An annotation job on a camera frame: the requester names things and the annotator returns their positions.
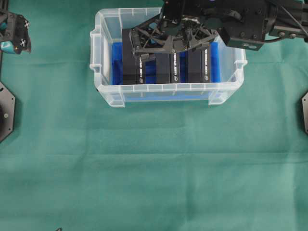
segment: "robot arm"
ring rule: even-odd
[[[29,25],[22,15],[0,9],[0,49],[9,54],[31,52]]]
[[[164,0],[161,13],[132,28],[130,39],[135,56],[198,49],[218,35],[227,46],[258,51],[285,38],[308,42],[307,31],[307,0]]]

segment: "clear plastic storage bin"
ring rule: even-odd
[[[91,63],[94,84],[112,107],[125,102],[207,100],[209,105],[224,103],[244,81],[247,64],[245,50],[226,47],[217,38],[220,83],[180,83],[147,85],[110,85],[112,44],[122,42],[122,29],[132,28],[160,13],[160,8],[102,9],[95,16],[91,37]]]

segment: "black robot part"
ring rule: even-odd
[[[132,28],[130,39],[135,56],[206,47],[218,35],[227,46],[258,51],[285,38],[308,42],[307,30],[307,1],[164,0],[161,13]]]

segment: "green felt surface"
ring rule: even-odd
[[[17,105],[0,144],[1,230],[307,230],[308,45],[248,51],[245,82],[221,106],[111,108],[89,69],[94,16],[160,4],[10,1],[31,22],[33,48],[3,57]]]

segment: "cable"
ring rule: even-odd
[[[265,40],[264,43],[279,42],[281,40],[284,40],[284,38],[275,38],[275,39]]]
[[[302,29],[302,31],[305,33],[305,35],[308,38],[308,32],[306,31],[306,29],[303,27],[303,25],[300,24],[299,21],[297,21],[296,18],[293,17],[293,15],[284,6],[282,6],[279,3],[276,3],[274,0],[266,0],[266,1],[270,2],[273,5],[276,5],[277,7],[280,7],[281,9],[283,9],[283,11],[286,12],[286,14],[289,15],[290,18]]]

